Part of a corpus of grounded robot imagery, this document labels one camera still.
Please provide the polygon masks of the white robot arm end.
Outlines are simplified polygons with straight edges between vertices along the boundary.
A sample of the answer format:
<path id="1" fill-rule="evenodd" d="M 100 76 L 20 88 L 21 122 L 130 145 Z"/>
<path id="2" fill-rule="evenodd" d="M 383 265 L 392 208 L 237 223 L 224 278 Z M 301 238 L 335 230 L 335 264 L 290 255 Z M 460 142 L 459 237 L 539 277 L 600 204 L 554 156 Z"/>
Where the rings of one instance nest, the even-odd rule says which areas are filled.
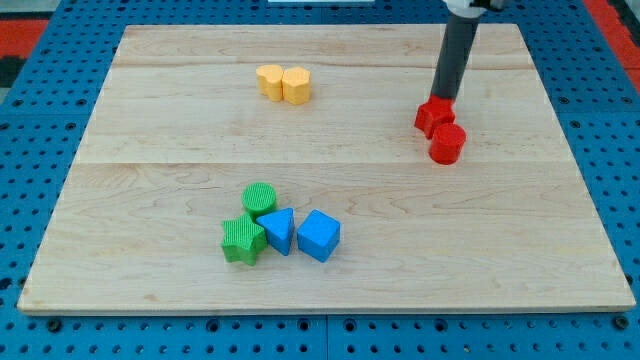
<path id="1" fill-rule="evenodd" d="M 511 0 L 443 0 L 447 9 L 462 18 L 478 18 L 487 11 L 501 12 Z"/>

